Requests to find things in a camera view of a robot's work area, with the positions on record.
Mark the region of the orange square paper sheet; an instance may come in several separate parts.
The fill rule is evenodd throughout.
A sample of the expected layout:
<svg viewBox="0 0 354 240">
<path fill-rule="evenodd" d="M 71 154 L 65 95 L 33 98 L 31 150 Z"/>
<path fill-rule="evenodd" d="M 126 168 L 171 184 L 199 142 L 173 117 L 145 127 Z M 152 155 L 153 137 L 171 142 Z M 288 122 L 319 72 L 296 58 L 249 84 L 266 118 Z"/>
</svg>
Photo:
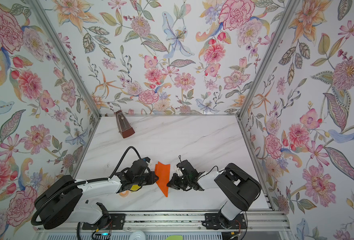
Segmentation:
<svg viewBox="0 0 354 240">
<path fill-rule="evenodd" d="M 169 192 L 167 184 L 170 181 L 170 170 L 170 165 L 164 165 L 161 162 L 158 162 L 155 166 L 155 174 L 159 178 L 156 183 L 166 198 Z"/>
</svg>

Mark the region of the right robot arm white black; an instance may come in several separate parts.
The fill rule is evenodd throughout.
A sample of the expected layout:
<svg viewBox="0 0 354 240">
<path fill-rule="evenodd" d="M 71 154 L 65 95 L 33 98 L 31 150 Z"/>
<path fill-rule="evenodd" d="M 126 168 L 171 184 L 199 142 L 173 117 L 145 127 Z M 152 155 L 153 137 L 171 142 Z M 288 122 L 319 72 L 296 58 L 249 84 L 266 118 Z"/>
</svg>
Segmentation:
<svg viewBox="0 0 354 240">
<path fill-rule="evenodd" d="M 219 220 L 226 223 L 246 212 L 262 192 L 260 183 L 233 163 L 223 170 L 215 166 L 208 172 L 198 172 L 189 161 L 184 160 L 177 164 L 177 169 L 181 174 L 174 173 L 167 187 L 184 192 L 220 189 L 227 201 L 219 211 Z"/>
</svg>

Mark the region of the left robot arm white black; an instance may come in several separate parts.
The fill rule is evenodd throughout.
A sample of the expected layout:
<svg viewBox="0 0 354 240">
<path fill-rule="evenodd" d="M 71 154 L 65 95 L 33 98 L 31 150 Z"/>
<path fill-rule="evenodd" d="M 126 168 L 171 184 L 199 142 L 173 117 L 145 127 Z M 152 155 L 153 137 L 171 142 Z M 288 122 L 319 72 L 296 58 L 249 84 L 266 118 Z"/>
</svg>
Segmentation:
<svg viewBox="0 0 354 240">
<path fill-rule="evenodd" d="M 108 228 L 113 217 L 103 204 L 102 196 L 129 191 L 155 184 L 159 177 L 149 168 L 150 158 L 139 159 L 132 166 L 110 177 L 76 180 L 65 175 L 41 194 L 34 202 L 31 224 L 46 230 L 63 223 L 86 223 L 98 230 Z"/>
</svg>

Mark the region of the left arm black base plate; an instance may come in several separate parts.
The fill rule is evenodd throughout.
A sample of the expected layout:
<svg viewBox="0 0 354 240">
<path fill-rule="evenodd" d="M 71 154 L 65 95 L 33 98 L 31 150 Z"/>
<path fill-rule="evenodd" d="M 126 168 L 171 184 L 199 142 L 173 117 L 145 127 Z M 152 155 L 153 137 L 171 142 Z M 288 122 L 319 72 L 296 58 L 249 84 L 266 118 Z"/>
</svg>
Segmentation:
<svg viewBox="0 0 354 240">
<path fill-rule="evenodd" d="M 82 230 L 123 230 L 126 214 L 104 214 L 95 224 L 84 223 Z"/>
</svg>

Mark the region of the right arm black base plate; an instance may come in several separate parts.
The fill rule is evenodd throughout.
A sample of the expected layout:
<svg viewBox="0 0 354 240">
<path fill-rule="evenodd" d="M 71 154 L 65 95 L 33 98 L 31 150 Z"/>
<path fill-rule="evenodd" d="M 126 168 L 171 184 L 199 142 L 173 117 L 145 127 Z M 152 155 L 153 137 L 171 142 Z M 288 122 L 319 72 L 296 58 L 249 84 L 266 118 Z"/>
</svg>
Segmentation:
<svg viewBox="0 0 354 240">
<path fill-rule="evenodd" d="M 228 220 L 221 213 L 206 213 L 202 225 L 207 230 L 245 230 L 247 229 L 247 220 L 242 213 L 233 220 Z"/>
</svg>

